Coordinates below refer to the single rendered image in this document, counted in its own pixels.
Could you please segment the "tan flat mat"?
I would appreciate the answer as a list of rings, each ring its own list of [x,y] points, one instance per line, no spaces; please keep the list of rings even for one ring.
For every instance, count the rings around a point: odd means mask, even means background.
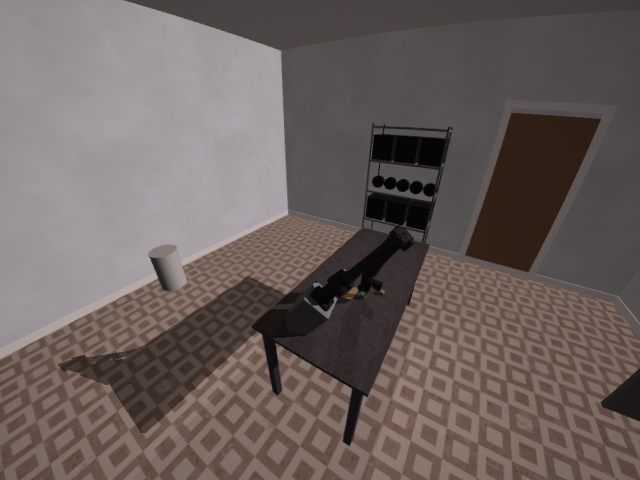
[[[354,287],[347,294],[342,296],[342,298],[352,301],[352,299],[354,298],[354,296],[356,295],[357,292],[358,292],[358,289],[356,287]]]

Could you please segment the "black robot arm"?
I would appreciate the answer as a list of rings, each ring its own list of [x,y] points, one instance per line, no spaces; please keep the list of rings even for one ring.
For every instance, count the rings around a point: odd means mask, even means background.
[[[379,292],[382,289],[383,282],[373,279],[373,277],[375,276],[375,272],[376,271],[380,272],[380,270],[383,268],[383,265],[400,248],[404,252],[407,250],[407,248],[410,245],[415,243],[413,241],[414,238],[404,228],[404,226],[401,227],[400,225],[398,225],[395,228],[389,232],[390,234],[387,237],[387,239],[380,246],[378,246],[374,251],[372,251],[369,255],[367,255],[363,260],[361,260],[358,264],[356,264],[353,268],[351,268],[346,272],[343,269],[341,269],[337,273],[333,274],[331,277],[327,279],[328,281],[327,285],[322,287],[322,289],[320,286],[317,286],[314,289],[314,291],[310,294],[310,296],[325,311],[328,311],[332,306],[332,304],[334,303],[334,299],[331,302],[331,297],[338,296],[339,298],[339,296],[344,294],[345,291],[348,291],[349,289],[354,287],[353,283],[362,273],[363,273],[362,279],[367,281],[367,282],[364,281],[363,288],[369,289],[369,283],[370,283],[370,284],[373,284],[371,287],[373,287],[377,292]],[[406,241],[409,241],[409,242],[406,242]],[[377,263],[375,264],[376,261]],[[367,271],[365,272],[366,269]],[[379,272],[377,272],[376,274],[378,274]],[[335,294],[332,295],[333,293]]]

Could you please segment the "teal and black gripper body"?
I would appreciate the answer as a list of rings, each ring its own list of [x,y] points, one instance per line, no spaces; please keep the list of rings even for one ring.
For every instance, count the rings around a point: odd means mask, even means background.
[[[364,290],[364,292],[367,292],[369,289],[365,289],[365,288],[363,288],[363,286],[364,286],[364,281],[366,281],[366,280],[363,280],[363,279],[361,278],[361,283],[359,284],[359,286],[358,286],[358,288],[357,288],[357,289],[359,289],[359,290],[361,289],[361,291],[363,291],[363,290]],[[366,281],[366,282],[367,282],[367,281]],[[367,292],[367,293],[368,293],[368,292]]]

